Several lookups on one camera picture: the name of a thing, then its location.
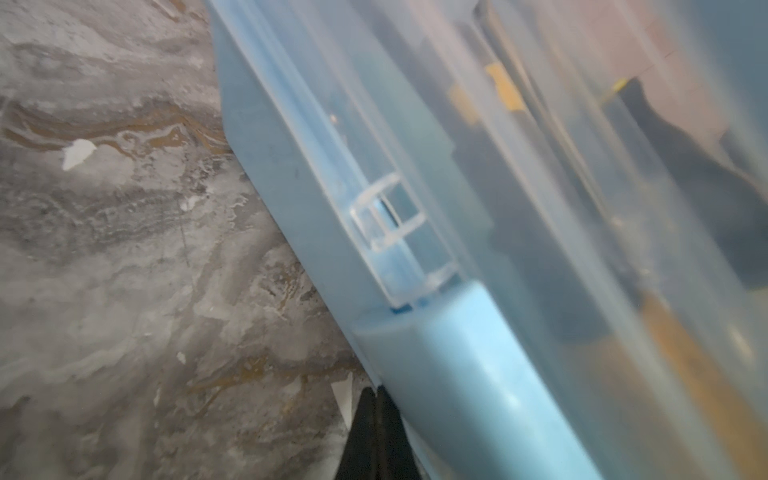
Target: marble floor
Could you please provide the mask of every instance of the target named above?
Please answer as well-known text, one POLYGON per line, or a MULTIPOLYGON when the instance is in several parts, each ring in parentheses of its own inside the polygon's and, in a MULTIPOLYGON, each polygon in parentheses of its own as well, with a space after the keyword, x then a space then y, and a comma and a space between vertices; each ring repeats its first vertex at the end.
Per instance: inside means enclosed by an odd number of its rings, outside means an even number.
POLYGON ((367 378, 227 146, 202 3, 0 0, 0 478, 332 478, 333 382, 367 378))

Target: plastic container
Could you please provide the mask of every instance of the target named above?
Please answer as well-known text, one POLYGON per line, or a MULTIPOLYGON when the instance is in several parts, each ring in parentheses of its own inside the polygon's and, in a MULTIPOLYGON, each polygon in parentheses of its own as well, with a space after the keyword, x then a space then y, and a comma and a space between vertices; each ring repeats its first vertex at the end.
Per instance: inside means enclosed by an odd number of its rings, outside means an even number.
POLYGON ((764 160, 580 5, 209 0, 227 137, 435 477, 768 477, 764 160))

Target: marble surface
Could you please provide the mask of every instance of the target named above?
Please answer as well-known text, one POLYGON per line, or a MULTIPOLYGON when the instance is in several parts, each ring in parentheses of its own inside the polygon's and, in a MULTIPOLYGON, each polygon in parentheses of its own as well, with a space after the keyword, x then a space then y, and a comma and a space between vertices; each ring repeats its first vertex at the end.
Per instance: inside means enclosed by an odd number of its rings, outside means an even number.
POLYGON ((201 2, 1 0, 0 102, 0 477, 332 478, 367 379, 227 146, 201 2))

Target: white triangular piece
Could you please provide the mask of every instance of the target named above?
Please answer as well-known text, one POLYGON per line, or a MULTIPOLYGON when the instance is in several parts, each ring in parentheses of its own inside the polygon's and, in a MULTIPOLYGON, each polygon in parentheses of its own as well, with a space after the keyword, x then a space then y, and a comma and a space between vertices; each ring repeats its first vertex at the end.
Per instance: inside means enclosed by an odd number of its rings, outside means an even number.
POLYGON ((346 429, 352 428, 352 372, 340 382, 331 382, 331 390, 344 419, 346 429))
POLYGON ((72 142, 72 145, 64 149, 64 162, 61 164, 61 169, 71 170, 77 167, 94 151, 96 151, 96 145, 92 141, 78 138, 72 142))

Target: transparent plastic box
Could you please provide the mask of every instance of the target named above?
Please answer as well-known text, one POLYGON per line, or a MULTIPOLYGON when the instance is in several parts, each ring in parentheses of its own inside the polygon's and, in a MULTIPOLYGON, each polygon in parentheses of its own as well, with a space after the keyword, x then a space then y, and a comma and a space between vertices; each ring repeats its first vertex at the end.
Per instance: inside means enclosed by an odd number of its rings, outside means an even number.
POLYGON ((393 312, 483 285, 605 478, 768 478, 765 112, 674 5, 210 0, 393 312))

